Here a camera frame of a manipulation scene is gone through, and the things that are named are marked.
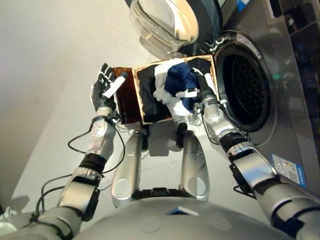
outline navy blue garment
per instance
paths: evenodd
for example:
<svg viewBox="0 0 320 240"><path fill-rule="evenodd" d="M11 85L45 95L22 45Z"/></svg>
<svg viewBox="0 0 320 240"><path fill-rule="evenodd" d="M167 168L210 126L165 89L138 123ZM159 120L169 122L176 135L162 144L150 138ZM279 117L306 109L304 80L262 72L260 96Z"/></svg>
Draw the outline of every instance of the navy blue garment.
<svg viewBox="0 0 320 240"><path fill-rule="evenodd" d="M164 89L175 97L178 92L183 92L187 89L199 88L197 77L190 70L190 66L186 62L182 62L169 68L164 83ZM182 97L181 101L183 106L192 113L194 103L198 102L198 98Z"/></svg>

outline brown basket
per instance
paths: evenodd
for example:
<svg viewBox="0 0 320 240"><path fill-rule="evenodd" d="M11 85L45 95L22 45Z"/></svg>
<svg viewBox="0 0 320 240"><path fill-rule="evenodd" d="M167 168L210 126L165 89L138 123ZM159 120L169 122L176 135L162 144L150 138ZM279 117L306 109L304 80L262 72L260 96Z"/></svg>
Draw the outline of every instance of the brown basket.
<svg viewBox="0 0 320 240"><path fill-rule="evenodd" d="M190 61L192 59L195 59L195 58L205 59L205 60L208 60L208 61L211 62L210 73L211 73L211 76L212 76L213 85L217 89L216 71L215 71L215 65L214 65L214 60L213 60L212 55L190 56L190 57L184 57L182 59L185 62L188 62L188 61ZM149 66L151 66L151 65L164 64L165 62L166 61L157 61L157 62L153 62L153 63L147 64L147 65L143 65L143 66L132 68L132 75L133 75L133 82L134 82L134 87L135 87L135 92L136 92L136 98L137 98L137 101L138 101L139 110L140 110L140 116L141 116L141 120L142 120L142 124L143 125L152 124L152 122L145 122L144 121L145 113L142 110L143 103L142 103L142 99L141 99L140 93L139 93L140 92L140 80L138 79L138 72L143 70L143 69L145 69L145 68L147 68L147 67L149 67ZM168 121L170 119L172 119L172 117L168 117L168 118L160 120L158 122L164 122L164 121Z"/></svg>

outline robotic hand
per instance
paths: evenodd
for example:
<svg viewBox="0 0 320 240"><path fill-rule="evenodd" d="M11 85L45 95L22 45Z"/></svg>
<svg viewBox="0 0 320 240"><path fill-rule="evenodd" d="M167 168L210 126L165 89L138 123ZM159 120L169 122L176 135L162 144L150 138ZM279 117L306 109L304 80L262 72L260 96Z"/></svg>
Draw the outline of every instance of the robotic hand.
<svg viewBox="0 0 320 240"><path fill-rule="evenodd" d="M113 95L127 77L124 72L116 78L112 69L103 64L96 83L91 86L90 97L96 111L90 125L92 141L81 164L64 187L58 207L34 215L30 224L3 236L2 240L72 239L80 231L82 221L92 219L100 194L98 185L113 153L114 123L119 120Z"/></svg>
<svg viewBox="0 0 320 240"><path fill-rule="evenodd" d="M254 194L273 227L296 239L320 239L319 201L280 181L270 162L226 118L223 103L217 101L204 77L195 74L209 136L226 152L241 190Z"/></svg>

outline black cable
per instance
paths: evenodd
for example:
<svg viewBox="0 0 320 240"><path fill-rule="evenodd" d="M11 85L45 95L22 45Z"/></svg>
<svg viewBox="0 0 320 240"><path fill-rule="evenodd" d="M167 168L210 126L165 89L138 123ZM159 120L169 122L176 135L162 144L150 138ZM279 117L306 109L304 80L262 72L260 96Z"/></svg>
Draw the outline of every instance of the black cable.
<svg viewBox="0 0 320 240"><path fill-rule="evenodd" d="M65 186L58 186L58 187L55 187L55 188L52 188L52 189L46 191L46 192L38 199L38 201L36 202L35 215L38 216L38 217L40 216L40 211L39 211L40 203L41 203L41 201L44 201L46 195L48 195L49 193L52 193L53 191L57 191L57 190L63 189L64 187L65 187Z"/></svg>
<svg viewBox="0 0 320 240"><path fill-rule="evenodd" d="M214 144L214 145L219 145L219 143L216 143L216 142L214 142L214 141L212 141L212 140L210 139L208 130L207 130L206 125L205 125L204 115L203 115L203 114L201 115L201 118L202 118L202 124L203 124L203 126L204 126L205 133L206 133L209 141L210 141L212 144Z"/></svg>
<svg viewBox="0 0 320 240"><path fill-rule="evenodd" d="M125 146L125 143L124 143L124 140L122 139L121 135L120 135L120 132L118 131L118 129L116 127L114 127L114 129L116 130L116 132L118 133L119 135L119 138L121 140L121 143L122 143L122 146L123 146L123 155L122 155L122 158L121 160L117 163L117 165L115 165L113 168L107 170L107 171L104 171L102 174L107 174L113 170L115 170L123 161L124 161L124 158L125 158L125 155L126 155L126 146Z"/></svg>
<svg viewBox="0 0 320 240"><path fill-rule="evenodd" d="M85 135L87 135L87 134L90 133L90 132L91 132L91 129L89 129L88 131L86 131L86 132L84 132L84 133L82 133L82 134L80 134L80 135L72 138L72 139L68 142L68 147L71 148L72 150L76 151L77 153L86 154L85 151L78 150L78 149L74 148L73 146L71 146L71 143L72 143L73 141L79 139L79 138L84 137Z"/></svg>
<svg viewBox="0 0 320 240"><path fill-rule="evenodd" d="M240 186L235 186L235 187L233 188L233 191L235 191L235 192L237 192L237 193L239 193L239 194L245 195L245 196L247 196L247 197L249 197L249 198L252 198L252 199L257 200L257 198L256 198L254 195L251 195L251 194L246 193L246 192L243 192L243 191L239 191L239 190L237 190L237 188L240 188Z"/></svg>
<svg viewBox="0 0 320 240"><path fill-rule="evenodd" d="M43 196L44 196L44 191L45 191L45 187L46 187L49 183L52 183L52 182L57 181L57 180L60 180L60 179L65 179L65 178L68 178L68 177L71 177L71 176L72 176L72 173L71 173L71 174L67 174L67 175L63 175L63 176L58 176L58 177L55 177L55 178L52 178L52 179L46 181L46 182L42 185L42 187L41 187L41 197L43 198ZM41 207L42 207L42 213L44 213L44 212L45 212L45 201L42 200L41 203L42 203L42 205L41 205Z"/></svg>
<svg viewBox="0 0 320 240"><path fill-rule="evenodd" d="M82 152L82 151L79 151L79 150L73 148L72 146L70 146L70 143L72 143L74 140L79 139L79 138L85 136L86 134L90 133L91 129L92 129L92 125L90 126L90 128L89 128L89 130L88 130L87 132L85 132L85 133L83 133L83 134L81 134L81 135L79 135L79 136L76 136L76 137L74 137L72 140L70 140L70 141L68 142L68 146L69 146L72 150L75 150L75 151L77 151L77 152ZM122 146L123 146L123 155L122 155L121 161L119 161L116 166L114 166L113 168L111 168L111 169L109 169L109 170L107 170L107 171L104 171L103 174L107 174L107 173L113 171L114 169L116 169L116 168L123 162L123 160L124 160L124 158L125 158L125 154L126 154L126 146L125 146L124 140L123 140L123 138L121 137L119 131L118 131L115 127L114 127L114 129L116 130L116 132L118 133L118 135L119 135L119 137L120 137L120 140L121 140L121 143L122 143ZM42 204L41 204L41 208L42 208L42 212L43 212L43 213L45 212L45 201L44 201L44 197L45 197L46 194L44 193L44 191L45 191L46 185L48 185L49 183L52 183L52 182L54 182L54 181L57 181L57 180L60 180L60 179L64 179L64 178L68 178L68 177L71 177L71 176L72 176L72 173L67 174L67 175L63 175L63 176L58 176L58 177L55 177L55 178L52 178L52 179L46 181L46 182L42 185L42 187L41 187L41 197L39 198L38 202L39 202L39 205L40 205L40 203L42 203Z"/></svg>
<svg viewBox="0 0 320 240"><path fill-rule="evenodd" d="M99 189L99 190L100 190L100 192L102 192L102 191L110 188L111 186L112 186L112 182L108 186L106 186L105 188L102 188L102 189Z"/></svg>

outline clothes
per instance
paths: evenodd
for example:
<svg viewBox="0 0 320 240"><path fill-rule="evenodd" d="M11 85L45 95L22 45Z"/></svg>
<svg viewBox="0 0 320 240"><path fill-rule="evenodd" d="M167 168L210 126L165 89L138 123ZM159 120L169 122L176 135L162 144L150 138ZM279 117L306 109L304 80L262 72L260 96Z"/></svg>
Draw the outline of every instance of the clothes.
<svg viewBox="0 0 320 240"><path fill-rule="evenodd" d="M146 123L155 123L170 116L168 108L153 97L156 90L155 86L155 67L151 65L139 71L137 77L140 81L139 94L142 99L142 110L144 112L143 121Z"/></svg>
<svg viewBox="0 0 320 240"><path fill-rule="evenodd" d="M186 62L172 66L167 73L164 84L164 89L176 95L178 92L183 92L187 89L199 88L197 77L190 70L189 64ZM198 102L197 97L182 97L183 106L190 112L193 112L194 103Z"/></svg>
<svg viewBox="0 0 320 240"><path fill-rule="evenodd" d="M190 115L190 112L184 107L181 99L178 97L173 97L165 90L165 81L168 75L168 70L172 66L183 62L183 59L175 58L168 60L162 65L156 66L154 69L155 91L153 96L167 106L173 119L177 118L178 116Z"/></svg>
<svg viewBox="0 0 320 240"><path fill-rule="evenodd" d="M210 74L211 62L206 59L196 57L196 58L188 61L188 64L190 65L191 69L193 69L194 72L198 72L196 74L196 76L198 78L198 83L199 83L199 81L202 81L203 85L209 86L209 89L207 89L205 91L201 90L201 88L200 88L200 93L199 93L198 97L200 99L204 98L207 95L210 95L212 93L212 91L214 92L215 95L217 95L216 88L214 86L212 76Z"/></svg>
<svg viewBox="0 0 320 240"><path fill-rule="evenodd" d="M200 70L203 75L210 73L211 68L211 62L208 60L205 60L203 58L196 57L190 61L187 62L190 66L190 68L195 68Z"/></svg>

